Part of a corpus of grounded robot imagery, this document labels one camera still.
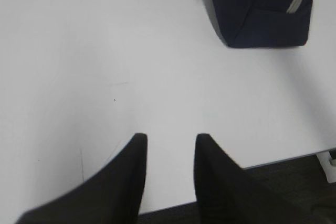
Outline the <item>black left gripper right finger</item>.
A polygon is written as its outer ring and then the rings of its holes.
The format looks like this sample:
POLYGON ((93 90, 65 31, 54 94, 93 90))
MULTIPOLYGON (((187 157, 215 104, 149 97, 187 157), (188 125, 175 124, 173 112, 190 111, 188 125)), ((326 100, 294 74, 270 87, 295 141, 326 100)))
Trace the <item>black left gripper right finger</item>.
POLYGON ((201 223, 331 222, 263 186, 205 133, 195 142, 194 188, 201 223))

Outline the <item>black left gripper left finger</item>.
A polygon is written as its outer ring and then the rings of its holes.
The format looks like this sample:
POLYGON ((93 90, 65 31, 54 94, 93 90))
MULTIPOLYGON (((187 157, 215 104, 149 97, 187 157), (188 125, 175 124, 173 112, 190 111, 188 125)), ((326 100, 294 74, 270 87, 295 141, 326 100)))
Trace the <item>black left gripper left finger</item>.
POLYGON ((137 133, 102 170, 17 223, 136 223, 146 179, 148 139, 137 133))

